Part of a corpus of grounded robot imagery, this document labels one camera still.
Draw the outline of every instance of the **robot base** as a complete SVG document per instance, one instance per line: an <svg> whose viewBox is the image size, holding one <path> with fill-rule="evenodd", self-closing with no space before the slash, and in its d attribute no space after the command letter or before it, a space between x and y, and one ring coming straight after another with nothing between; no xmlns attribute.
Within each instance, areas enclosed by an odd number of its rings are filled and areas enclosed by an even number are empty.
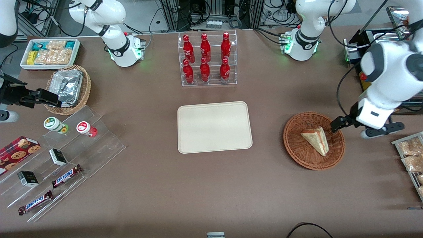
<svg viewBox="0 0 423 238"><path fill-rule="evenodd" d="M122 56L117 57L109 50L110 57L120 67L129 67L138 61L143 60L144 53L146 51L145 40L141 41L141 39L131 35L126 37L129 39L129 48L123 53Z"/></svg>
<svg viewBox="0 0 423 238"><path fill-rule="evenodd" d="M279 37L279 43L283 44L280 46L280 51L282 54L291 56L294 60L306 61L317 51L319 42L316 43L314 49L310 48L305 50L295 38L297 31L298 29L293 29L292 31L285 32L284 35Z"/></svg>

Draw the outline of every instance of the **red coca-cola bottle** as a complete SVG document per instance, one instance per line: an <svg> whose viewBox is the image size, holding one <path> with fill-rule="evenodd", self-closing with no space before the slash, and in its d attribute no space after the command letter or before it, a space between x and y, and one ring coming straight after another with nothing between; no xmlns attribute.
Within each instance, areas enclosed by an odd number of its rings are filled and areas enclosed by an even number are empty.
<svg viewBox="0 0 423 238"><path fill-rule="evenodd" d="M207 63L207 59L205 57L201 58L201 80L207 83L210 80L210 66Z"/></svg>
<svg viewBox="0 0 423 238"><path fill-rule="evenodd" d="M220 45L220 57L222 58L222 60L227 57L229 58L231 55L231 42L229 41L229 33L225 32L223 33L223 41L222 44Z"/></svg>
<svg viewBox="0 0 423 238"><path fill-rule="evenodd" d="M229 81L229 70L231 67L228 65L228 58L222 60L222 65L220 66L220 81L222 83L227 83Z"/></svg>
<svg viewBox="0 0 423 238"><path fill-rule="evenodd" d="M187 84L193 84L194 72L192 70L192 67L190 66L190 62L187 59L184 59L183 63L184 67L182 68L182 71L184 72L185 81L187 82Z"/></svg>
<svg viewBox="0 0 423 238"><path fill-rule="evenodd" d="M192 47L192 44L190 42L190 37L188 35L184 35L182 38L184 39L185 58L188 59L191 64L193 64L195 62L195 56L194 56L194 47Z"/></svg>
<svg viewBox="0 0 423 238"><path fill-rule="evenodd" d="M210 62L212 60L212 52L210 50L210 43L207 40L207 34L203 33L201 34L201 57L205 57L207 62Z"/></svg>

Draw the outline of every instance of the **cookie box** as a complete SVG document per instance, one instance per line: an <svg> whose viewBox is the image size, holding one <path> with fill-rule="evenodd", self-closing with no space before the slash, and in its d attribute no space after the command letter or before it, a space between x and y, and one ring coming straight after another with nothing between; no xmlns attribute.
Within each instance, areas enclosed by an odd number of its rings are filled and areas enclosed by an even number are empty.
<svg viewBox="0 0 423 238"><path fill-rule="evenodd" d="M37 141L20 136L0 149L0 175L6 173L40 148L41 146Z"/></svg>

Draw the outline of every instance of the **table surface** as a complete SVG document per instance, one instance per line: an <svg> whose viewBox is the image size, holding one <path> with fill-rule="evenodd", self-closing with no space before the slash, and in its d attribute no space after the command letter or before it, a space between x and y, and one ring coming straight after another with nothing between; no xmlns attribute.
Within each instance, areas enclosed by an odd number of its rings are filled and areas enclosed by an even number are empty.
<svg viewBox="0 0 423 238"><path fill-rule="evenodd" d="M358 26L334 29L343 39ZM361 129L343 129L342 161L326 171L305 169L287 154L282 131L300 112L341 115L335 91L348 69L343 47L325 29L316 54L298 62L255 31L237 34L238 85L218 88L182 88L177 33L153 35L145 60L129 68L110 60L99 37L80 38L77 64L92 80L88 105L127 148L35 223L0 198L0 236L201 238L224 231L228 238L270 238L305 221L334 237L422 237L423 211L406 210L419 204L417 192L390 144L423 131L422 116L395 116L405 130L371 140L360 138ZM44 88L51 74L22 70L19 79ZM341 88L344 107L360 93L352 73ZM231 101L248 105L250 149L178 152L180 106ZM41 123L53 114L44 106L13 110L21 119L0 124L0 146L47 132Z"/></svg>

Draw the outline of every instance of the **brown wicker basket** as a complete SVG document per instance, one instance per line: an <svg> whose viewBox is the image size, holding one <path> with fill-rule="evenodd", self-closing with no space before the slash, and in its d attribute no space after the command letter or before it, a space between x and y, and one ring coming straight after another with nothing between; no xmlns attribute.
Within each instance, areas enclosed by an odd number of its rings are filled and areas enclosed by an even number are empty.
<svg viewBox="0 0 423 238"><path fill-rule="evenodd" d="M332 133L331 119L315 112L303 112L293 116L283 130L283 142L290 156L300 165L312 170L324 170L334 167L345 153L345 140L339 130ZM304 130L321 126L326 134L329 152L319 154L302 136Z"/></svg>
<svg viewBox="0 0 423 238"><path fill-rule="evenodd" d="M79 111L83 106L85 106L87 104L88 97L90 96L90 89L91 89L90 76L88 75L87 71L85 71L85 69L82 68L79 65L68 66L66 68L60 69L59 71L71 70L71 69L77 69L84 74L84 78L82 79L79 102L73 108L55 108L55 107L50 107L50 106L44 105L47 108L47 110L51 113L60 114L60 115L63 115L63 116L68 116L68 115L72 115L75 112ZM50 83L52 81L52 78L53 78L53 75L50 77L50 80L47 83L47 86L46 86L47 90L50 87Z"/></svg>

